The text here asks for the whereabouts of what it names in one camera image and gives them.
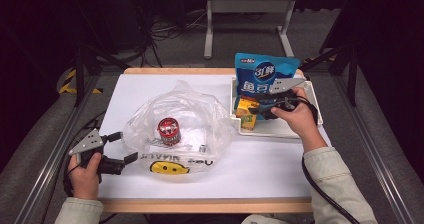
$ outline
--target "white sleeve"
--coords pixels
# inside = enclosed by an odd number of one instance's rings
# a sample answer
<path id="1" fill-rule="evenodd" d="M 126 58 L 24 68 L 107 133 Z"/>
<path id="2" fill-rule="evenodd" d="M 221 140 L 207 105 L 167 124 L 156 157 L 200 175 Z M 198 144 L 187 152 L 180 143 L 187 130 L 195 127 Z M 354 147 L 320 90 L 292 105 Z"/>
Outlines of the white sleeve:
<path id="1" fill-rule="evenodd" d="M 360 223 L 377 223 L 371 206 L 356 186 L 349 168 L 334 147 L 304 154 L 305 166 L 318 186 Z M 350 223 L 312 188 L 315 223 Z"/>
<path id="2" fill-rule="evenodd" d="M 99 201 L 68 197 L 62 205 L 55 224 L 98 224 L 103 212 Z"/>

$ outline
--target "transparent plastic bag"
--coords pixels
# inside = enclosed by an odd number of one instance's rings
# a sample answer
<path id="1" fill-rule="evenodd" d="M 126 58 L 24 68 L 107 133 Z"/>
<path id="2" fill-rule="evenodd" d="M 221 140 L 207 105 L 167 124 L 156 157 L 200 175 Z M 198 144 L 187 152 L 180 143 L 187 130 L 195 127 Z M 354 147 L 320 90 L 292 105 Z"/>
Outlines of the transparent plastic bag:
<path id="1" fill-rule="evenodd" d="M 165 118 L 178 122 L 180 140 L 164 141 L 159 123 Z M 219 100 L 192 90 L 179 81 L 168 93 L 146 102 L 123 130 L 123 144 L 138 151 L 143 169 L 161 174 L 185 174 L 206 171 L 231 143 L 229 113 Z"/>

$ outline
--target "red can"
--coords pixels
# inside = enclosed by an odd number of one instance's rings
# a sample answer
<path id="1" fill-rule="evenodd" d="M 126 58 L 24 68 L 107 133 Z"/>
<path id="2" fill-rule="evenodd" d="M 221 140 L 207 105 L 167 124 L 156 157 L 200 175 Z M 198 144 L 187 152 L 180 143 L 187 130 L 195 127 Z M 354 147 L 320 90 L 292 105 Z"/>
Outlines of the red can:
<path id="1" fill-rule="evenodd" d="M 167 117 L 160 121 L 158 131 L 165 145 L 173 146 L 181 140 L 180 126 L 174 118 Z"/>

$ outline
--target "person's left hand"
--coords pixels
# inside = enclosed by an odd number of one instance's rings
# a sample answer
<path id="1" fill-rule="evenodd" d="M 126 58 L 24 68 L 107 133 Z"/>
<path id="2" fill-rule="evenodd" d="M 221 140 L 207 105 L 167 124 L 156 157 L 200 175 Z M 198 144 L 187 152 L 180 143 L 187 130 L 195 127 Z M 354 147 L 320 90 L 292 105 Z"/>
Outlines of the person's left hand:
<path id="1" fill-rule="evenodd" d="M 94 153 L 91 157 L 87 168 L 77 167 L 71 173 L 69 178 L 74 187 L 74 197 L 85 200 L 97 200 L 99 194 L 99 177 L 97 176 L 97 168 L 102 159 L 100 153 Z M 77 157 L 73 155 L 69 162 L 68 171 L 76 167 Z"/>

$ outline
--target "white tray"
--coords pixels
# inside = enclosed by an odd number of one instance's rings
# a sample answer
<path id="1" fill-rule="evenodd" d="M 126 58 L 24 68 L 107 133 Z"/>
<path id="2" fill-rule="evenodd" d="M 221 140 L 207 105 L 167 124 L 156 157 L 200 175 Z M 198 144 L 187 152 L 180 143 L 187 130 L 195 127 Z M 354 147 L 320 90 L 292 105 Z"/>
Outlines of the white tray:
<path id="1" fill-rule="evenodd" d="M 290 129 L 287 122 L 280 118 L 275 120 L 257 120 L 253 131 L 241 128 L 241 119 L 236 117 L 236 110 L 234 109 L 234 103 L 237 98 L 236 77 L 233 77 L 231 81 L 230 118 L 232 125 L 238 130 L 240 135 L 299 138 L 299 136 Z M 317 108 L 318 126 L 321 126 L 323 124 L 321 111 L 319 110 L 312 82 L 305 81 L 298 86 L 305 89 L 308 100 Z"/>

